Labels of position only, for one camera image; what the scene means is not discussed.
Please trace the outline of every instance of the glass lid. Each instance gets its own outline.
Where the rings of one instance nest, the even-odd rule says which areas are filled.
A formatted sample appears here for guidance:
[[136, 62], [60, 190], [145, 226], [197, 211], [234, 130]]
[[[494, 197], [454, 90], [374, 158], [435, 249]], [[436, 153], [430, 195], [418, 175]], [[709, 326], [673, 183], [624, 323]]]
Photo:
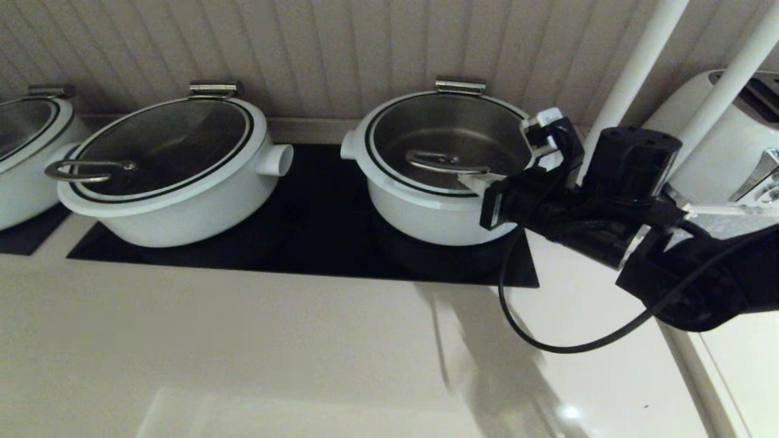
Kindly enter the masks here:
[[47, 99], [0, 105], [0, 160], [35, 140], [48, 127], [55, 110]]
[[530, 161], [522, 116], [496, 102], [460, 94], [426, 94], [387, 108], [371, 131], [384, 171], [441, 193], [470, 193], [463, 172], [511, 175]]
[[248, 112], [223, 100], [190, 99], [141, 111], [91, 140], [85, 161], [133, 161], [131, 171], [82, 166], [82, 174], [110, 173], [88, 189], [109, 196], [137, 195], [183, 182], [243, 147], [251, 131]]

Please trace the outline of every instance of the metal hinge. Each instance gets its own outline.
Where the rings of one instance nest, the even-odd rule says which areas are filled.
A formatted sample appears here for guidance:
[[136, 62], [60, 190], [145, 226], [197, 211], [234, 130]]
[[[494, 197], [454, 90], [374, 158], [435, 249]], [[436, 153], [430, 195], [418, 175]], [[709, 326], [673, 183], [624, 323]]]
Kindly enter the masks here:
[[229, 99], [243, 94], [243, 83], [239, 80], [193, 80], [189, 83], [189, 98], [218, 97]]
[[60, 97], [70, 99], [76, 96], [76, 86], [67, 83], [44, 83], [27, 87], [29, 97]]
[[435, 89], [439, 93], [460, 93], [481, 96], [487, 90], [487, 81], [484, 79], [462, 76], [437, 76], [435, 78]]

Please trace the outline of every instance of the cooking pot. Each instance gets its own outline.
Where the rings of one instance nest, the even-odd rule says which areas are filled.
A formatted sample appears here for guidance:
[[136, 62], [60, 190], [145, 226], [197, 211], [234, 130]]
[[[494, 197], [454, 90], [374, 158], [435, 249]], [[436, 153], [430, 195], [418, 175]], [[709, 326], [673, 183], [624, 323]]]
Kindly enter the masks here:
[[31, 86], [29, 95], [0, 104], [0, 230], [53, 207], [56, 184], [43, 169], [51, 152], [80, 141], [89, 129], [66, 99], [73, 86]]
[[341, 157], [357, 161], [373, 205], [403, 233], [438, 245], [489, 242], [516, 224], [482, 228], [482, 199], [462, 176], [516, 174], [541, 151], [520, 130], [527, 114], [486, 97], [485, 81], [439, 77], [435, 85], [371, 111], [344, 137]]
[[135, 245], [197, 242], [246, 219], [292, 164], [240, 83], [193, 82], [185, 99], [134, 112], [46, 168], [59, 198]]

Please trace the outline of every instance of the black induction cooktop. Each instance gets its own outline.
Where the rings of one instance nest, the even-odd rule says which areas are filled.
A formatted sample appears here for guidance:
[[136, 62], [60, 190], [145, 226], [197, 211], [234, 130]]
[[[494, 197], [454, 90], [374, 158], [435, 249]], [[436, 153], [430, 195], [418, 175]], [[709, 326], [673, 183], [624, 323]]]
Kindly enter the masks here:
[[[212, 238], [174, 248], [124, 242], [98, 223], [68, 258], [288, 274], [497, 284], [512, 234], [469, 247], [433, 245], [393, 228], [371, 204], [365, 176], [332, 145], [296, 145], [294, 163], [252, 216]], [[506, 283], [538, 287], [520, 236]]]
[[29, 256], [68, 217], [70, 210], [58, 203], [36, 217], [0, 231], [0, 253]]

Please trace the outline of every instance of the backsplash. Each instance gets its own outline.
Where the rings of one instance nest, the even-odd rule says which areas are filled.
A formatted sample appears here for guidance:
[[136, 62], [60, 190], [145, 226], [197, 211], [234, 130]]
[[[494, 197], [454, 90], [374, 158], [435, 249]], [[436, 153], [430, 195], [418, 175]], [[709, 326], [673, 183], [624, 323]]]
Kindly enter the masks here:
[[[126, 113], [194, 78], [244, 81], [272, 116], [360, 118], [437, 74], [488, 80], [526, 111], [592, 123], [654, 0], [5, 0], [0, 97], [78, 86], [78, 111]], [[723, 67], [769, 0], [693, 0], [626, 122]], [[779, 50], [763, 66], [779, 70]]]

